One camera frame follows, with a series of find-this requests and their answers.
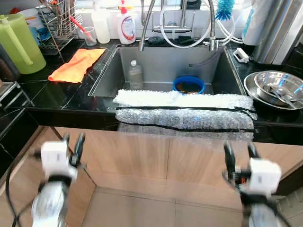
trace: brush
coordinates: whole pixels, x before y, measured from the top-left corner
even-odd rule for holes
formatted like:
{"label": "brush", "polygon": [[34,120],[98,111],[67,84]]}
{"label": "brush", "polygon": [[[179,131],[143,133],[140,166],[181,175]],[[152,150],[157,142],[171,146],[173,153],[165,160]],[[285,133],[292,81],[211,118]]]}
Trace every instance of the brush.
{"label": "brush", "polygon": [[235,0],[218,0],[216,12],[217,20],[229,20],[232,17],[232,8]]}

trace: black marble countertop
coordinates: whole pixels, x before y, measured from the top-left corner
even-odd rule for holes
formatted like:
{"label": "black marble countertop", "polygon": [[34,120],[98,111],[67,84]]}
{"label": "black marble countertop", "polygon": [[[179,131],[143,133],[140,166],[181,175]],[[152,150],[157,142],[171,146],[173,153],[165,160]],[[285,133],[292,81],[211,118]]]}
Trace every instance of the black marble countertop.
{"label": "black marble countertop", "polygon": [[[48,76],[62,65],[62,60],[59,56],[46,56],[47,66],[44,69],[30,75],[22,75],[18,80],[33,104],[28,105],[27,110],[32,111],[33,113],[39,111],[41,114],[45,113],[45,118],[50,119],[49,122],[46,120],[43,120],[42,122],[48,125],[56,125],[56,123],[54,123],[55,120],[51,119],[53,117],[52,112],[60,112],[65,117],[66,113],[79,113],[82,114],[82,116],[90,115],[92,116],[92,119],[95,120],[96,118],[94,117],[102,116],[103,118],[99,118],[99,121],[107,121],[108,118],[110,118],[110,121],[104,128],[96,127],[96,129],[114,130],[115,127],[111,127],[110,124],[112,124],[112,126],[117,125],[117,122],[115,122],[114,119],[117,105],[112,102],[112,98],[92,97],[88,96],[88,93],[98,76],[101,74],[109,56],[113,53],[118,44],[120,44],[118,40],[111,40],[108,44],[98,44],[98,46],[87,47],[83,40],[73,40],[62,51],[62,56],[66,62],[70,60],[79,48],[106,48],[105,53],[87,70],[83,82],[78,84],[48,81]],[[237,47],[237,45],[228,44],[227,48],[229,54],[232,55],[232,51]],[[251,62],[248,64],[238,63],[234,57],[231,58],[242,82],[250,73],[272,69],[270,66],[260,67]],[[279,111],[258,102],[255,102],[254,106],[258,112],[258,120],[254,122],[257,129],[255,141],[300,144],[297,137],[300,137],[303,134],[303,112],[301,110]],[[12,107],[12,109],[21,108],[18,104],[13,105]]]}

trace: kitchen sink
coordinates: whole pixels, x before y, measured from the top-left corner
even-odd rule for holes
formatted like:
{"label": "kitchen sink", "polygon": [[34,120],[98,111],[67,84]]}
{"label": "kitchen sink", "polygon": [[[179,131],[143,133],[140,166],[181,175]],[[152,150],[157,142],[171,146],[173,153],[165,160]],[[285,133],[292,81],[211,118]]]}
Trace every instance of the kitchen sink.
{"label": "kitchen sink", "polygon": [[210,52],[205,47],[119,46],[110,56],[89,96],[115,97],[120,89],[130,89],[128,68],[132,60],[143,69],[144,90],[172,91],[173,81],[180,76],[199,77],[205,83],[205,94],[238,94],[245,91],[225,47]]}

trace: dish drying rack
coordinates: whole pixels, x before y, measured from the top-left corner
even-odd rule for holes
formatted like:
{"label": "dish drying rack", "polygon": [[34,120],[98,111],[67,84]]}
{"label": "dish drying rack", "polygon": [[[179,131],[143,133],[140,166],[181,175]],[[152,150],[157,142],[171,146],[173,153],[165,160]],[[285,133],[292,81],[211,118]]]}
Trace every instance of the dish drying rack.
{"label": "dish drying rack", "polygon": [[82,16],[75,13],[75,0],[59,0],[53,4],[53,0],[43,0],[44,5],[38,7],[38,13],[43,24],[51,36],[42,41],[39,46],[43,55],[57,55],[64,62],[61,50],[73,40],[77,26],[70,17],[83,24]]}

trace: green pitcher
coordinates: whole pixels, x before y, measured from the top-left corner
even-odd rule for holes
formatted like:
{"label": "green pitcher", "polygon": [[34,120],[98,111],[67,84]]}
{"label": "green pitcher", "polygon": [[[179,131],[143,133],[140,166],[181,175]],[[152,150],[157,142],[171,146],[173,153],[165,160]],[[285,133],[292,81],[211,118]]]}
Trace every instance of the green pitcher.
{"label": "green pitcher", "polygon": [[21,74],[34,73],[45,67],[45,59],[23,15],[0,15],[0,43]]}

